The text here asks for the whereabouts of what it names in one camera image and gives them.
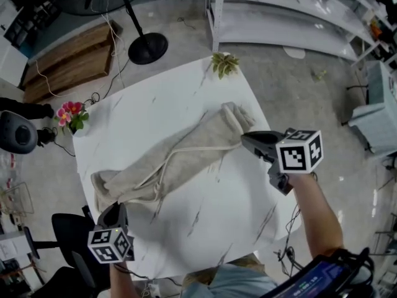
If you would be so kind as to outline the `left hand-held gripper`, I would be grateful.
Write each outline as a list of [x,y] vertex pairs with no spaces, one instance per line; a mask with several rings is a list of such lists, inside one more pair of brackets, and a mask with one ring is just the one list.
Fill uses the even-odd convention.
[[134,238],[128,234],[128,214],[124,203],[115,202],[108,206],[100,214],[97,224],[107,229],[90,231],[87,246],[100,264],[135,260]]

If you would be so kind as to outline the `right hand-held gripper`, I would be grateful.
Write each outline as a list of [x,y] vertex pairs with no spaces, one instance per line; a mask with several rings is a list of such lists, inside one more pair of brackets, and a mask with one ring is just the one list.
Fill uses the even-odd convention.
[[292,190],[289,174],[311,173],[324,158],[319,130],[252,131],[242,135],[241,142],[271,164],[270,184],[285,196]]

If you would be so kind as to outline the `beige towel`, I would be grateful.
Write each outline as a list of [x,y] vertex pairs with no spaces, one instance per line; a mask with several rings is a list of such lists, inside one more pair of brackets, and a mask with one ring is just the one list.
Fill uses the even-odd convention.
[[241,146],[254,118],[233,102],[212,115],[160,141],[127,168],[91,174],[94,205],[102,213],[113,203],[156,202],[206,167]]

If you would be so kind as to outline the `person's right forearm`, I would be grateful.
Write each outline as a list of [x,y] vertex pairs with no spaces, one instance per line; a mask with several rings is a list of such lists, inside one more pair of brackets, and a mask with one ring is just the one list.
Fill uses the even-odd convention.
[[288,177],[295,191],[312,257],[331,256],[344,247],[342,228],[335,213],[313,175],[289,174]]

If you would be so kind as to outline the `person's left forearm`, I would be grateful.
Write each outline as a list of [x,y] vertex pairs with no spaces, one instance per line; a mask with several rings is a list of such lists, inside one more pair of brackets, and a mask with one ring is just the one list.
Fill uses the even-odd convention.
[[127,272],[126,262],[110,264],[109,268],[110,298],[140,298]]

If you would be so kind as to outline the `black office chair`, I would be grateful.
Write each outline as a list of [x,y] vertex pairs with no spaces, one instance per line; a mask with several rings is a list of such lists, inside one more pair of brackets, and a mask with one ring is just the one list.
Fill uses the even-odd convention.
[[53,214],[51,217],[55,242],[36,242],[28,227],[24,227],[27,242],[34,257],[38,250],[59,248],[67,266],[36,290],[31,298],[98,298],[110,289],[109,266],[100,264],[87,247],[89,232],[94,229],[90,217],[76,214]]

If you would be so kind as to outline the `small green potted plant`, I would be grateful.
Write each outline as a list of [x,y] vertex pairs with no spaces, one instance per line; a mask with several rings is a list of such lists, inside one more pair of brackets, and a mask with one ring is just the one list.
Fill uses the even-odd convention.
[[211,64],[219,79],[238,72],[239,58],[232,54],[213,53]]

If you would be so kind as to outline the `white metal shelving unit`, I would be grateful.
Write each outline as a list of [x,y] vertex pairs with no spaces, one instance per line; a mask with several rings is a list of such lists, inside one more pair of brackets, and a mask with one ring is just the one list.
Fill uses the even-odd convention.
[[212,50],[222,43],[300,48],[358,64],[394,53],[397,0],[205,0]]

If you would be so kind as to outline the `light blue covered table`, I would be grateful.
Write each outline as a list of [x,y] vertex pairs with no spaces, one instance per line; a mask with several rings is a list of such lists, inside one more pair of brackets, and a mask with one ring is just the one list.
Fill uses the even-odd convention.
[[397,153],[397,79],[381,61],[368,62],[365,72],[367,104],[342,125],[357,128],[374,155],[392,155]]

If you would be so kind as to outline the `pink flower potted plant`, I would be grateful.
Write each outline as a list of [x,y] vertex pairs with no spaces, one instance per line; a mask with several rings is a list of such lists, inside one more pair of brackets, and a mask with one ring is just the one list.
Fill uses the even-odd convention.
[[55,113],[54,119],[62,133],[84,137],[89,130],[89,113],[81,102],[68,101]]

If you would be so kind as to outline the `pile of clear water bottles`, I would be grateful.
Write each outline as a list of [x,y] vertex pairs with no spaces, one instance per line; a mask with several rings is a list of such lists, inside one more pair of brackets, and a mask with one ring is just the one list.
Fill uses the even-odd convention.
[[0,151],[0,191],[12,188],[19,179],[20,162],[13,153]]

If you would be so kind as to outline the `person's light blue shirt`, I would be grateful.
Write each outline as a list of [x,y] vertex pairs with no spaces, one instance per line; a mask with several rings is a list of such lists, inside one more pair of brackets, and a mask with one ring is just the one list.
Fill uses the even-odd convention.
[[180,298],[260,298],[278,284],[266,273],[224,264],[186,279]]

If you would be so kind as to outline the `black standing fan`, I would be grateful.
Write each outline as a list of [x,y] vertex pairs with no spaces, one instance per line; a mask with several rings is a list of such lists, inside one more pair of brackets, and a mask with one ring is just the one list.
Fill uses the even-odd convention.
[[147,65],[165,54],[168,41],[163,34],[143,32],[132,8],[133,1],[135,0],[56,0],[56,3],[63,12],[82,17],[104,16],[118,9],[125,9],[138,32],[138,38],[128,48],[128,57],[134,64]]

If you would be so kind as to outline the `black chest-worn tablet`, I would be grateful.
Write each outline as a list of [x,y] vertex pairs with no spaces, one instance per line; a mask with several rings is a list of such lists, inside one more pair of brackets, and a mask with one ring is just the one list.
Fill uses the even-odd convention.
[[372,286],[374,262],[368,247],[319,255],[288,281],[260,298],[377,298]]

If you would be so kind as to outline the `wooden step platform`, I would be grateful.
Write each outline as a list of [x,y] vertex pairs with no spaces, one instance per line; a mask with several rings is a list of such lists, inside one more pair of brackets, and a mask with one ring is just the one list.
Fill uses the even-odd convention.
[[114,50],[114,21],[99,24],[53,48],[25,74],[24,102],[36,104],[73,87],[108,75]]

